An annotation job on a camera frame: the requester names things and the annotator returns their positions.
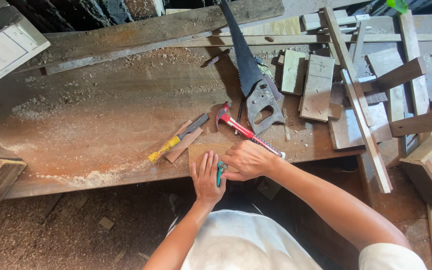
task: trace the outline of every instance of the person's right hand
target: person's right hand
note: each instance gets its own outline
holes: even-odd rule
[[[267,175],[273,168],[278,156],[269,152],[259,144],[244,140],[235,144],[221,157],[221,161],[237,169],[239,172],[224,172],[229,180],[246,181]]]

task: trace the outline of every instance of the hand saw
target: hand saw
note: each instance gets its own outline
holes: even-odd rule
[[[237,69],[241,91],[246,98],[246,108],[248,110],[249,124],[255,134],[265,131],[273,123],[285,123],[283,114],[276,103],[275,97],[269,88],[269,84],[263,77],[252,52],[249,50],[248,43],[244,39],[236,19],[226,0],[221,1],[223,13],[231,33],[231,39],[236,52]],[[259,124],[255,123],[256,115],[264,108],[269,107],[272,114],[263,119]]]

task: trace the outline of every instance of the red hammer head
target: red hammer head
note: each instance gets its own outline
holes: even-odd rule
[[[216,129],[219,131],[218,121],[221,119],[221,116],[225,115],[228,109],[231,108],[231,103],[226,101],[224,106],[217,112],[216,114]]]

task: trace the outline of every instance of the forearm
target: forearm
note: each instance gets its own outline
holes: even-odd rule
[[[403,233],[391,222],[339,187],[283,160],[273,162],[267,176],[305,201],[358,250],[375,243],[411,249]]]
[[[144,270],[180,269],[214,205],[196,200],[186,216],[154,251]]]

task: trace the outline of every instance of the saw blade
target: saw blade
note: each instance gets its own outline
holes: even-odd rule
[[[241,91],[243,92],[244,97],[248,97],[253,86],[263,79],[263,74],[256,63],[251,50],[249,50],[248,43],[246,43],[243,33],[241,32],[241,29],[226,0],[222,0],[221,5],[223,6],[223,14],[226,17],[227,26],[229,27],[231,40],[234,45],[234,51],[236,52],[237,72],[239,73]]]

